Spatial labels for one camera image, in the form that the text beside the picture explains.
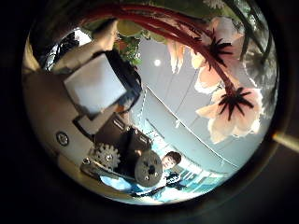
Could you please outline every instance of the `fisheye lens view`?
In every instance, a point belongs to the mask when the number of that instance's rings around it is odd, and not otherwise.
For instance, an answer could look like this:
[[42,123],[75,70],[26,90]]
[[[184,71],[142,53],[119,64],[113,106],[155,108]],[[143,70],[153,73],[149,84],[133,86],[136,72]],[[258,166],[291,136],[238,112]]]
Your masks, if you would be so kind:
[[51,0],[21,81],[36,137],[65,174],[113,201],[158,205],[221,188],[249,161],[279,75],[254,1]]

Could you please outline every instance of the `flower stamen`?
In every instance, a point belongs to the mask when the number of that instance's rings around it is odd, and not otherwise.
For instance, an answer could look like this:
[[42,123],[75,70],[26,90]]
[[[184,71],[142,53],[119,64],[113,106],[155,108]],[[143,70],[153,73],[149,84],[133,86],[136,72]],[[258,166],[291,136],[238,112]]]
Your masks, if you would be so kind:
[[216,37],[213,37],[212,43],[208,46],[208,50],[210,54],[213,56],[213,58],[220,64],[222,64],[224,67],[227,67],[224,63],[224,60],[221,58],[222,54],[233,54],[231,51],[225,51],[223,49],[227,47],[231,47],[231,43],[221,43],[222,38],[216,41]]
[[224,110],[226,109],[226,107],[228,106],[228,110],[229,110],[229,115],[228,115],[228,120],[231,120],[231,117],[233,115],[234,109],[235,107],[240,111],[240,113],[245,116],[245,113],[243,111],[243,109],[241,108],[240,104],[242,105],[246,105],[249,108],[253,108],[254,105],[249,102],[248,100],[246,100],[244,98],[244,96],[251,94],[250,91],[247,92],[243,92],[244,88],[240,87],[235,91],[235,94],[223,94],[221,96],[222,100],[219,102],[219,105],[224,105],[220,114],[222,114],[224,112]]

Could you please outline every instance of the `screw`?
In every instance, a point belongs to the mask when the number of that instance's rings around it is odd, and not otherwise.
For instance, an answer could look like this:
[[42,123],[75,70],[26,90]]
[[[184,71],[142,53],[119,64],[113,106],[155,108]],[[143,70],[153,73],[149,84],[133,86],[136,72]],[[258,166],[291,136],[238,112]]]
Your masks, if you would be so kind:
[[91,163],[91,161],[90,161],[90,159],[88,159],[88,158],[84,158],[84,159],[83,159],[83,163],[88,165],[88,164]]
[[106,155],[105,160],[106,161],[111,161],[113,159],[112,155]]
[[56,140],[63,147],[66,147],[68,145],[68,137],[67,137],[66,133],[57,132],[56,133]]

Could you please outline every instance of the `gear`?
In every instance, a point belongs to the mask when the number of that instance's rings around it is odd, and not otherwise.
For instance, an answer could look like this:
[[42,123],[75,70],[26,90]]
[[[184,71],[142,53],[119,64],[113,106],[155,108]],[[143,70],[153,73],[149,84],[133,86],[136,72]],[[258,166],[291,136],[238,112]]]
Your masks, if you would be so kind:
[[120,163],[119,151],[112,145],[99,143],[93,149],[93,159],[109,170],[118,167]]

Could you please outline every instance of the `metal gear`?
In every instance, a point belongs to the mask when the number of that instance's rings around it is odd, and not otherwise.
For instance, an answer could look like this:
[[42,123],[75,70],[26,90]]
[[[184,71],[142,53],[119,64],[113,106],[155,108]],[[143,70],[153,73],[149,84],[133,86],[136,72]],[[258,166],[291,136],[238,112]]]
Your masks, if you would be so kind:
[[116,148],[104,143],[96,144],[93,150],[93,159],[109,170],[118,167],[120,156]]

